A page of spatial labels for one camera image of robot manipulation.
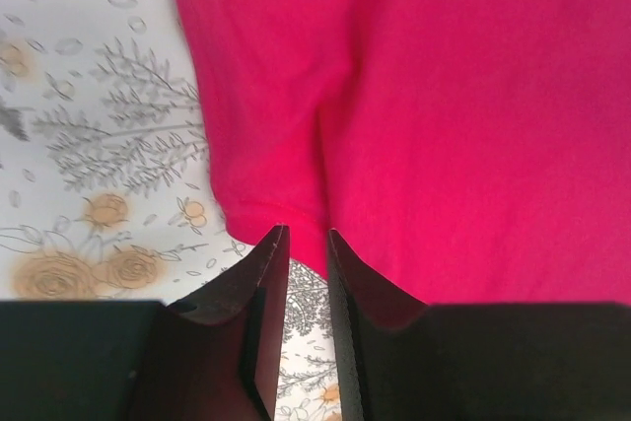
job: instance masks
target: black plastic piece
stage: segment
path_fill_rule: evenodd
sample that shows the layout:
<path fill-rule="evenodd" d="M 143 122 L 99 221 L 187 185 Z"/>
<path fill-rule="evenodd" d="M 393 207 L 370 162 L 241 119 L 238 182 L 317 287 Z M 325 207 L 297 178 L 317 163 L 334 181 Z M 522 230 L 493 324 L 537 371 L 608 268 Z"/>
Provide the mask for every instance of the black plastic piece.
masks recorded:
<path fill-rule="evenodd" d="M 289 230 L 168 308 L 0 304 L 0 417 L 11 421 L 270 421 Z"/>
<path fill-rule="evenodd" d="M 428 307 L 329 236 L 344 419 L 631 419 L 628 307 Z"/>

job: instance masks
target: rose print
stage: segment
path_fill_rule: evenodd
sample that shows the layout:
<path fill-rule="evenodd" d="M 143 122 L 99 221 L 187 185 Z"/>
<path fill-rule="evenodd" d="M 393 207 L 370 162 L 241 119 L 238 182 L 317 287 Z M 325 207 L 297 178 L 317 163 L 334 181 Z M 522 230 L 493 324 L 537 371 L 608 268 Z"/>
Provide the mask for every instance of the rose print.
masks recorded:
<path fill-rule="evenodd" d="M 125 200 L 116 194 L 102 194 L 94 200 L 88 201 L 85 220 L 92 224 L 95 230 L 111 228 L 126 220 L 128 207 Z"/>
<path fill-rule="evenodd" d="M 163 268 L 164 262 L 156 253 L 134 248 L 97 264 L 92 274 L 114 288 L 135 290 L 155 282 Z"/>
<path fill-rule="evenodd" d="M 32 256 L 14 276 L 18 296 L 33 300 L 77 300 L 93 298 L 94 278 L 79 258 L 56 252 Z"/>

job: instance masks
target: magenta cloth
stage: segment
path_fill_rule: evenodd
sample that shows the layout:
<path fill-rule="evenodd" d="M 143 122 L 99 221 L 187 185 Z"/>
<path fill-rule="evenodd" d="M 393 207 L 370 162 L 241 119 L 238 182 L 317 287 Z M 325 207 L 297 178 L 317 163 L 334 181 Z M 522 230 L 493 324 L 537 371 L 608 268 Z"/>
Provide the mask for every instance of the magenta cloth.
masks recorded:
<path fill-rule="evenodd" d="M 631 303 L 631 0 L 177 0 L 228 231 L 428 303 Z"/>

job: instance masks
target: orange flower print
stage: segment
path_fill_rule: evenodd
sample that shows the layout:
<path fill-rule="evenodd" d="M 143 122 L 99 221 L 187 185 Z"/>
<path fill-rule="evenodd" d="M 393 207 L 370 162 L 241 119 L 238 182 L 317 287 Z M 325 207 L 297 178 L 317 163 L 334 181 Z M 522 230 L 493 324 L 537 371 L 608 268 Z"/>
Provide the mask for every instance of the orange flower print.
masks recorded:
<path fill-rule="evenodd" d="M 208 221 L 204 216 L 204 206 L 197 201 L 188 201 L 184 205 L 184 218 L 193 227 L 204 227 Z"/>
<path fill-rule="evenodd" d="M 189 198 L 177 199 L 179 212 L 169 220 L 169 225 L 177 224 L 178 227 L 189 227 L 195 234 L 201 236 L 200 228 L 208 224 L 205 216 L 206 210 L 198 201 L 191 201 Z"/>
<path fill-rule="evenodd" d="M 86 262 L 67 253 L 32 255 L 18 268 L 13 286 L 30 300 L 82 300 L 95 296 L 94 278 Z"/>
<path fill-rule="evenodd" d="M 93 200 L 86 200 L 88 208 L 84 217 L 96 231 L 125 222 L 129 209 L 122 197 L 116 194 L 102 194 Z"/>
<path fill-rule="evenodd" d="M 7 42 L 0 42 L 0 69 L 16 78 L 29 74 L 24 53 L 16 45 Z"/>
<path fill-rule="evenodd" d="M 339 403 L 339 385 L 331 385 L 324 390 L 320 397 L 327 404 Z"/>
<path fill-rule="evenodd" d="M 164 270 L 164 262 L 154 252 L 135 247 L 119 251 L 92 269 L 93 276 L 113 288 L 136 290 L 154 283 Z"/>

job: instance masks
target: white patterned fabric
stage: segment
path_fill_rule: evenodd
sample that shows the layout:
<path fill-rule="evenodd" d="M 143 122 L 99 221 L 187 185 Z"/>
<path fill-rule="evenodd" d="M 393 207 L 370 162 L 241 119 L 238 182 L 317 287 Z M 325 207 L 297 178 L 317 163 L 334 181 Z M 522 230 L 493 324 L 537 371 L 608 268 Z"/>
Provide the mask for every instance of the white patterned fabric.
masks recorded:
<path fill-rule="evenodd" d="M 173 0 L 0 0 L 0 297 L 185 296 L 240 260 Z M 276 419 L 341 419 L 325 283 L 292 263 Z"/>

